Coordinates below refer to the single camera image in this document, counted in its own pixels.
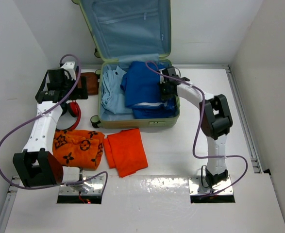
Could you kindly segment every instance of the cable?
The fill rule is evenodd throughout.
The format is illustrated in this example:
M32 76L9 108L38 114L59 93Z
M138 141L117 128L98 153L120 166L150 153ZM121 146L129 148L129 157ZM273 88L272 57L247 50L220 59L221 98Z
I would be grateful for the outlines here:
M203 168L203 167L206 167L206 168L207 168L207 166L206 166L206 165L201 166L201 185L202 185L204 188L209 188L209 186L207 186L207 187L204 186L204 183L203 183L203 180L202 180L202 178L203 178L203 175L202 175L202 168Z
M72 88L68 91L68 93L58 102L56 103L54 106L52 106L50 109L46 110L45 112L43 112L42 114L40 115L37 115L35 116L34 118L30 119L30 120L27 120L26 122L22 123L21 125L17 126L16 128L12 129L10 132L8 132L0 141L0 148L3 144L3 142L5 141L6 138L8 138L12 133L14 133L15 131L19 130L20 128L22 128L23 126L25 125L28 125L29 123L41 118L44 114L47 114L49 113L50 111L54 110L56 107L58 107L60 104L62 104L63 102L67 101L68 97L70 96L70 94L73 92L73 90L75 89L75 87L77 86L78 84L78 81L81 77L81 62L79 60L79 58L73 54L66 54L64 55L61 59L60 59L60 63L62 63L63 59L66 58L66 57L74 57L78 63L78 67L79 67L79 71L78 71L78 75L77 75L77 78L76 78L76 81L74 83L74 85L72 86ZM103 195L103 192L104 192L104 189L105 189L105 186L107 184L107 181L108 181L108 173L106 171L103 171L103 172L100 172L98 173L97 175L91 177L91 178L88 178L84 181L80 181L80 182L72 182L72 183L67 183L67 185L77 185L77 184L81 184L83 182L86 182L86 181L89 181L101 174L105 173L106 174L106 182L103 186L103 189L102 189L102 193L101 195ZM20 186L20 185L17 185L17 184L14 184L12 181L10 181L5 175L4 173L2 172L1 168L0 168L0 175L2 176L2 178L8 182L11 186L14 186L16 188L20 188L20 189L26 189L26 190L37 190L37 189L45 189L45 188L50 188L50 187L54 187L53 185L50 185L50 186L44 186L44 187L32 187L32 188L29 188L29 187L23 187L23 186Z
M175 69L179 71L179 78L181 78L181 71L177 67Z
M83 200L83 198L81 197L81 192L79 192L79 199L80 199L84 204L86 204L85 201Z
M200 88L198 88L198 87L196 87L196 86L194 86L194 85L192 85L192 84L190 84L190 83L187 83L187 82L184 81L184 80L181 80L181 79L178 79L178 78L174 78L174 77L171 77L171 76L168 76L168 75L161 74L160 72L157 72L156 70L154 70L154 69L152 69L151 67L149 67L148 63L152 63L152 64L154 64L156 67L157 67L157 65L156 65L156 63L153 62L153 61L147 61L147 62L146 62L147 68L148 68L149 70L151 70L152 72L157 73L158 75L161 75L161 76L163 76L163 77L165 77L165 78L168 78L168 79L171 79L171 80L175 80L175 81L178 81L178 82L183 83L183 84L185 84L185 85L191 86L193 89L198 90L198 91L201 93L201 95L202 95L202 105L201 105L200 120L199 120L199 124L198 124L197 130L196 130L196 133L195 133L195 138L194 138L194 143L193 143L193 150L192 150L194 157L197 158L197 159L217 159L217 158L223 158L223 157L226 157L226 158L241 158L241 159L244 160L244 162L245 162L245 164L246 164L244 172L241 174L241 176L240 176L236 181L234 181L233 183L231 183L231 184L230 184L229 186L227 186L226 188L223 188L223 189L221 189L221 190L219 190L219 191L217 191L217 192L209 193L209 194L206 194L206 195L202 195L201 198L206 198L206 197L214 196L214 195L216 195L216 194L218 194L218 193L224 191L225 189L227 189L227 188L233 186L234 184L238 183L238 182L246 175L247 170L248 170L248 162L247 162L247 160L246 160L243 156L241 156L241 155L227 155L227 156L224 156L224 155L209 155L209 156L198 156L198 155L196 155L196 153L195 153L195 148L196 148L197 140L198 140L198 137L199 137L199 134L200 134L201 124L202 124L203 115L204 115L204 110L205 110L205 94L204 94L204 92L203 92Z
M66 72L66 73L67 73L67 75L68 75L68 77L69 77L69 80L71 81L71 80L72 80L72 76L71 76L70 72L69 72L69 71L67 71L66 69L64 69L64 72Z

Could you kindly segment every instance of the green suitcase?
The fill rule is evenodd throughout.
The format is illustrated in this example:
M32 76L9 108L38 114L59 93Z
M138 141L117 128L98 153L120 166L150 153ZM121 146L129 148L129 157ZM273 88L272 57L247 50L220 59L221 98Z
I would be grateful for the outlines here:
M104 63L99 84L98 117L94 126L106 129L171 127L180 115L176 97L174 117L157 119L108 119L101 105L102 74L120 66L126 71L132 61L152 60L170 66L166 59L171 51L169 0L75 0L89 27L98 53Z

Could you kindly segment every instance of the orange towel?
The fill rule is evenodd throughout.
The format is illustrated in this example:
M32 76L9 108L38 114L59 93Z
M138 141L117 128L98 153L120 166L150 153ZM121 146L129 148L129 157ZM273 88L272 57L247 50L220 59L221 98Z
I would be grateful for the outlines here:
M53 155L64 166L96 169L101 161L104 134L87 130L59 130L53 140Z
M116 167L120 177L148 167L139 129L108 135L103 146L109 167Z

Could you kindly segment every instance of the folded clothing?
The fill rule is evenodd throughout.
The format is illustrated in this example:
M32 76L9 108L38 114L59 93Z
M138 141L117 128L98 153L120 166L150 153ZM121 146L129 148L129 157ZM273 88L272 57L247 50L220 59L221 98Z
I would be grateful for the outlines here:
M116 168L120 177L148 167L139 129L108 135L103 146L109 167Z
M53 140L53 155L63 166L97 169L104 134L87 130L59 130Z
M113 114L130 114L133 111L125 107L124 91L120 85L126 74L124 70L117 67L116 70L107 70L102 76L103 95L102 106Z
M150 64L150 67L156 70L154 64ZM149 70L144 62L132 62L120 87L125 92L125 106L132 108L135 118L167 118L175 115L175 98L161 100L159 82L160 75Z

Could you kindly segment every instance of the light blue shirt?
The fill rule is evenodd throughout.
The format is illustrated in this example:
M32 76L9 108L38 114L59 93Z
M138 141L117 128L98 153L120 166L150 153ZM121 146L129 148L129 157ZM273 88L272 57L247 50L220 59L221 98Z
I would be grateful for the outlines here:
M102 106L113 114L130 114L132 109L125 107L125 93L120 85L126 72L120 67L108 70L102 76Z

